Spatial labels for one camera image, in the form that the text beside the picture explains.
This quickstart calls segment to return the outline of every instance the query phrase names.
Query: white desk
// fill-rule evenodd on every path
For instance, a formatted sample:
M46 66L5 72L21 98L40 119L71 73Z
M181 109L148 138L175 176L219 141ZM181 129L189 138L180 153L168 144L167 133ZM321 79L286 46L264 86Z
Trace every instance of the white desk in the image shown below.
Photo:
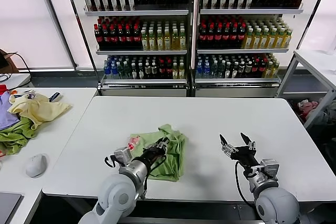
M19 92L28 88L17 89ZM72 108L50 123L38 128L37 136L31 139L16 155L0 158L0 191L21 193L24 198L16 210L10 224L23 224L30 221L41 197L41 189L47 176L67 144L77 123L82 117L96 88L34 88L47 97L60 92L64 97L60 100L69 103ZM40 178L30 178L25 174L25 162L35 154L47 155L48 168Z
M282 97L298 63L301 63L312 75L328 88L328 93L304 123L305 128L308 130L313 126L316 116L336 97L336 56L327 55L320 50L295 50L286 75L278 89L277 97Z
M7 89L13 89L17 86L27 83L29 81L29 78L30 74L28 73L14 73L7 81L4 81L0 84L5 84L7 86ZM33 87L31 82L27 84L27 87L28 86Z
M63 150L43 192L95 198L117 168L104 158L126 146L131 133L154 132L165 123L189 141L179 182L148 181L147 198L179 201L242 201L235 161L221 151L219 133L234 146L240 132L256 141L256 158L280 163L281 187L299 201L336 200L336 177L288 103L283 99L95 97ZM248 181L239 168L247 200Z

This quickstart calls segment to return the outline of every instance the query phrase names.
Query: computer mouse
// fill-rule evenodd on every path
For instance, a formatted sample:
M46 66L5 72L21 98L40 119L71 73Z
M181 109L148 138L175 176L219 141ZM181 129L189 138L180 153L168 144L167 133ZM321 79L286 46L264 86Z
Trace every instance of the computer mouse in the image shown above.
M47 169L47 158L43 154L31 157L26 164L26 174L31 178L36 178Z

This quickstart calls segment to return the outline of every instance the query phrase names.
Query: green cloth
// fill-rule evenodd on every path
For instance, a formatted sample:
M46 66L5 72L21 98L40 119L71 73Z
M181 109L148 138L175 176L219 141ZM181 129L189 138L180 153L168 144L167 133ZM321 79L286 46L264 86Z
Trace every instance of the green cloth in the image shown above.
M0 131L0 151L6 155L18 153L20 148L27 144L28 139L34 137L32 125L30 119L21 117L20 122Z
M139 136L139 141L134 146L134 149L131 150L133 158L141 156L144 148L155 143L160 138L167 137L169 139L166 154L167 159L150 174L149 178L178 181L184 172L184 144L188 138L181 132L172 130L169 124L159 127L158 132L131 135L131 137L137 136ZM162 162L162 159L157 160L152 167L160 162Z

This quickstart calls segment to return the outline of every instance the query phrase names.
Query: shelf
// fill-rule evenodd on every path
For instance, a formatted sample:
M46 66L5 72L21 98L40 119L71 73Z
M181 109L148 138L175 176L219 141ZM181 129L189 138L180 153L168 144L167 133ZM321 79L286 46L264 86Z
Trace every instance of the shelf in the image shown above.
M287 52L288 49L198 49L198 54L264 54L270 52Z
M118 11L101 11L89 12L84 8L87 16L178 16L188 15L189 10L187 5L179 4L170 9L165 9L164 6L157 5L142 5L136 6L136 10L118 10Z
M300 14L303 9L201 9L200 14Z
M97 55L185 55L187 50L177 51L113 51L113 50L97 50Z

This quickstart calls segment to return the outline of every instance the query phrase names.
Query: cable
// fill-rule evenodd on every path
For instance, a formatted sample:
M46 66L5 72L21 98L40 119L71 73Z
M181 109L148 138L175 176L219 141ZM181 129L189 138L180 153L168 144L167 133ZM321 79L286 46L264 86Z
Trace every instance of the cable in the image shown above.
M254 206L252 204L250 204L249 202L247 202L247 200L245 199L241 189L240 189L240 186L239 186L239 180L238 180L238 164L239 164L239 161L236 162L236 165L235 165L235 173L236 173L236 183L237 183L237 189L238 189L238 192L239 192L239 195L241 196L241 198L243 199L243 201L246 203L246 205L248 205L249 207L252 207L254 208Z

